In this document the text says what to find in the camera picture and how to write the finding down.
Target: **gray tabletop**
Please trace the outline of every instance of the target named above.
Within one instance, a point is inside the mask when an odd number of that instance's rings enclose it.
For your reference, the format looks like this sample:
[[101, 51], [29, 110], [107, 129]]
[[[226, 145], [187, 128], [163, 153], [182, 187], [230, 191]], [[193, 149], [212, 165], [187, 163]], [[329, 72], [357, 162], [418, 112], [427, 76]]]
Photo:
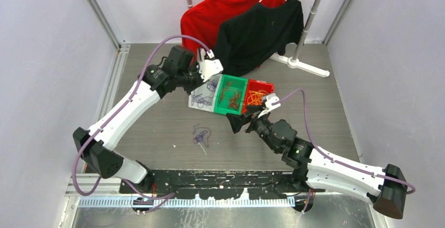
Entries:
[[[131, 45], [115, 102], [131, 88], [155, 46]], [[164, 45], [152, 63], [159, 63], [172, 46]], [[293, 49], [292, 45], [288, 46], [287, 55], [291, 55]], [[305, 45], [300, 60], [329, 70], [331, 75], [322, 78], [267, 60], [244, 77], [273, 83], [279, 97], [304, 88], [314, 141], [332, 153], [358, 161], [326, 47]], [[281, 156], [272, 153], [255, 133], [233, 134], [225, 116], [188, 108], [187, 103], [188, 96], [182, 88], [167, 94], [127, 131], [117, 151], [151, 169], [290, 170]], [[301, 94], [272, 112], [270, 120], [279, 119], [285, 119], [298, 131], [300, 138], [308, 140]], [[207, 154], [193, 142], [193, 125], [198, 123], [211, 130], [209, 147], [204, 147]]]

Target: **red tray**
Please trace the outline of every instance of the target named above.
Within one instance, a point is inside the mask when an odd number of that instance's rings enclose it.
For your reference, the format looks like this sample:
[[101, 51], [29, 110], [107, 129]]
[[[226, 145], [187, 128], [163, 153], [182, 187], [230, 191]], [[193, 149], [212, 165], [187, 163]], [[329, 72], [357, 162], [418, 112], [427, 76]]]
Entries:
[[244, 102], [242, 103], [241, 113], [245, 113], [247, 111], [246, 105], [247, 105], [248, 99], [250, 98], [249, 91], [251, 91], [251, 90], [253, 90], [253, 91], [264, 90], [270, 94], [270, 93], [273, 93], [273, 84], [270, 84], [268, 82], [249, 79], [249, 81], [247, 82], [247, 89], [246, 89], [246, 95], [244, 96]]

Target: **clothing rack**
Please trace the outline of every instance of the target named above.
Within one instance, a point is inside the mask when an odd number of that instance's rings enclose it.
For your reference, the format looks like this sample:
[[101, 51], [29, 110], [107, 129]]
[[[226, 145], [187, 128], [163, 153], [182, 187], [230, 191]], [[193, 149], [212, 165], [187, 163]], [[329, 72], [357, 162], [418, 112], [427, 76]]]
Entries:
[[[317, 14], [317, 9], [320, 5], [321, 0], [315, 0], [314, 4], [312, 5], [311, 8], [311, 12], [309, 13], [309, 17], [306, 21], [306, 24], [304, 25], [304, 29], [303, 32], [301, 33], [301, 37], [300, 40], [298, 41], [298, 44], [296, 46], [296, 49], [293, 53], [292, 57], [285, 57], [285, 56], [280, 56], [278, 54], [273, 54], [270, 59], [275, 60], [275, 61], [279, 61], [281, 63], [287, 64], [287, 66], [289, 68], [292, 69], [302, 69], [304, 71], [307, 71], [309, 73], [315, 74], [317, 76], [320, 77], [328, 77], [330, 75], [330, 72], [327, 70], [323, 70], [323, 69], [319, 69], [317, 67], [314, 67], [312, 65], [309, 64], [305, 64], [300, 62], [300, 60], [298, 59], [298, 55], [300, 54], [301, 48], [304, 45], [304, 41], [306, 40], [306, 36], [308, 35], [309, 32], [309, 28], [311, 28], [312, 25], [312, 21], [314, 20], [315, 14]], [[192, 4], [192, 0], [187, 0], [187, 6], [188, 8], [193, 7]]]

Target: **green tray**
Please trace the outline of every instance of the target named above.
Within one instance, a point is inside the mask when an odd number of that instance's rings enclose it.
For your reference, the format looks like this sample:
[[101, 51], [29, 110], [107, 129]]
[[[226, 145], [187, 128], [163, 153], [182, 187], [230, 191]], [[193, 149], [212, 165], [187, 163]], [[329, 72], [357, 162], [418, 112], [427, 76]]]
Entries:
[[[221, 92], [226, 87], [228, 82], [231, 82], [230, 85], [231, 89], [239, 90], [241, 92], [241, 98], [239, 99], [240, 106], [238, 110], [234, 108], [229, 108], [230, 104], [229, 99], [235, 95], [235, 93], [232, 90], [226, 90], [224, 92], [223, 99], [219, 101], [221, 97]], [[216, 95], [214, 112], [222, 115], [225, 115], [227, 113], [241, 115], [242, 103], [244, 101], [244, 95], [246, 94], [246, 89], [247, 89], [247, 82], [248, 80], [246, 78], [223, 75], [219, 85], [218, 93]]]

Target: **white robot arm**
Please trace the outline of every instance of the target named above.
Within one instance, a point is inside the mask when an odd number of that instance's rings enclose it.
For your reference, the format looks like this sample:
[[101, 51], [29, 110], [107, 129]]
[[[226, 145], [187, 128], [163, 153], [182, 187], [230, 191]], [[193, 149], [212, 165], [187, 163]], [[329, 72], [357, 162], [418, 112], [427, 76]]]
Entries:
[[[406, 194], [414, 192], [415, 188], [405, 181], [397, 166], [388, 164], [381, 168], [355, 162], [297, 137], [297, 131], [285, 120], [275, 123], [268, 120], [270, 112], [279, 106], [278, 97], [269, 94], [263, 97], [261, 106], [246, 106], [247, 112], [243, 115], [228, 113], [226, 116], [234, 133], [249, 124], [245, 132], [255, 131], [274, 153], [283, 154], [281, 160], [294, 169], [291, 184], [296, 191], [339, 192], [372, 205], [383, 215], [395, 219], [403, 217]], [[410, 192], [407, 192], [408, 186], [412, 188]]]
[[[165, 59], [162, 67], [150, 65], [147, 67], [137, 92], [130, 99], [136, 89], [137, 81], [130, 91], [107, 113], [101, 120], [84, 130], [78, 128], [73, 138], [78, 150], [97, 130], [92, 143], [85, 149], [82, 159], [102, 178], [118, 177], [127, 179], [141, 191], [149, 189], [153, 182], [153, 175], [143, 164], [131, 160], [114, 151], [120, 139], [128, 128], [150, 108], [163, 98], [168, 92], [177, 87], [183, 87], [189, 94], [191, 91], [207, 82], [213, 75], [222, 72], [223, 67], [211, 51], [200, 50], [197, 62], [190, 66], [193, 53], [181, 46], [175, 46]], [[124, 103], [128, 103], [104, 129], [101, 125], [110, 119]]]

